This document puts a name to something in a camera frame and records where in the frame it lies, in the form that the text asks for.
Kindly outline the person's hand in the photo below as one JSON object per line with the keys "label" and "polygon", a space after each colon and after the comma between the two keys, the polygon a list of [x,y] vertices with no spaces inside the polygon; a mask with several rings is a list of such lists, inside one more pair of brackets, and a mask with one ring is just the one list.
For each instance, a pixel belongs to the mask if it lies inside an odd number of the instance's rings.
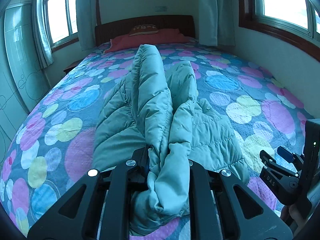
{"label": "person's hand", "polygon": [[280,218],[285,221],[286,219],[292,218],[293,222],[290,224],[293,236],[295,237],[304,228],[309,218],[303,218],[298,211],[296,205],[284,206],[281,211]]}

